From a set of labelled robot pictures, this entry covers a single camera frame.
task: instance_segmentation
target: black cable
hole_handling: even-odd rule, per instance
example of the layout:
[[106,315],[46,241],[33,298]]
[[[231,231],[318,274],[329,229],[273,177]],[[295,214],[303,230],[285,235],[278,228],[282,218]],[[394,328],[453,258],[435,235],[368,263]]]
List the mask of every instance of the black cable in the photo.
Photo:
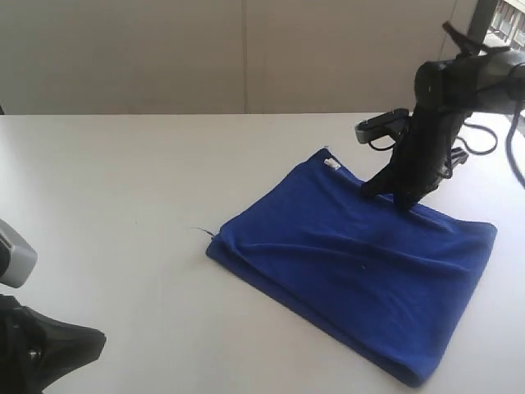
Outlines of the black cable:
[[495,149],[498,147],[498,135],[490,128],[490,127],[487,127],[487,126],[482,126],[482,125],[474,125],[472,123],[464,123],[463,124],[464,126],[466,127],[470,127],[472,129],[478,129],[478,130],[482,130],[482,131],[485,131],[487,133],[489,133],[490,135],[492,135],[492,137],[494,138],[494,146],[492,146],[492,148],[488,149],[488,150],[474,150],[472,149],[467,141],[461,137],[461,136],[457,136],[456,139],[457,140],[460,140],[461,142],[463,142],[463,145],[465,145],[465,150],[473,155],[476,155],[476,156],[485,156],[487,154],[490,154],[492,152],[495,151]]
[[395,142],[392,145],[389,145],[385,148],[379,148],[375,146],[371,141],[368,142],[368,146],[378,152],[385,152],[386,150],[391,150],[392,148],[394,148],[394,145],[395,145]]
[[521,101],[517,101],[516,109],[514,110],[514,118],[512,119],[512,124],[510,125],[510,130],[507,134],[507,138],[505,139],[505,152],[507,153],[507,160],[509,161],[510,169],[514,173],[514,176],[516,176],[518,182],[525,189],[525,177],[523,177],[522,172],[519,171],[518,164],[516,163],[516,159],[514,158],[514,153],[512,152],[512,139],[514,137],[516,129],[518,128],[521,111],[522,103]]

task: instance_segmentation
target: white label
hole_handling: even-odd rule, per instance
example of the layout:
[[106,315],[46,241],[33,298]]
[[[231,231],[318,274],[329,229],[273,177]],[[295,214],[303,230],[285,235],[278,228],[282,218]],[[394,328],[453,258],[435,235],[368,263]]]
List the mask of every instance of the white label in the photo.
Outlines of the white label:
[[339,170],[341,168],[341,165],[334,158],[326,158],[325,164],[328,167],[332,167],[334,170]]

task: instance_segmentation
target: white table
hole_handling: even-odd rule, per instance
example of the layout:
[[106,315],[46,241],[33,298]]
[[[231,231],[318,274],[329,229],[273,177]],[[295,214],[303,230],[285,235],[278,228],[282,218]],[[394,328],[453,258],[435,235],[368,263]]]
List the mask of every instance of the white table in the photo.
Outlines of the white table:
[[[39,253],[28,282],[2,291],[107,334],[98,362],[46,393],[411,392],[209,260],[209,236],[192,228],[217,231],[323,145],[369,178],[390,157],[356,142],[354,124],[370,116],[0,117],[0,216]],[[502,138],[509,127],[503,117],[473,121]],[[424,203],[499,233],[420,391],[523,392],[525,190],[503,143]]]

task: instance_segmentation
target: microfiber cloth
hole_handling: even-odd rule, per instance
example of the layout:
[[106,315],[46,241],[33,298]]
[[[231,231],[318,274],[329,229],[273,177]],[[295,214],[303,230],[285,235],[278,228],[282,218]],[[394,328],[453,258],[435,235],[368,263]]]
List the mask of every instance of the microfiber cloth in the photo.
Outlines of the microfiber cloth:
[[207,255],[410,387],[437,368],[496,229],[366,200],[327,149],[221,227]]

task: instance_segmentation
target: white wall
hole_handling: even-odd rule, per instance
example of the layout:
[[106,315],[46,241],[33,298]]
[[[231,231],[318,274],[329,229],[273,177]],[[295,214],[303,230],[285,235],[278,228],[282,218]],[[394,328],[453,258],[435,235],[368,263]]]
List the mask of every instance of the white wall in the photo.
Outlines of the white wall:
[[7,113],[383,111],[476,0],[0,0]]

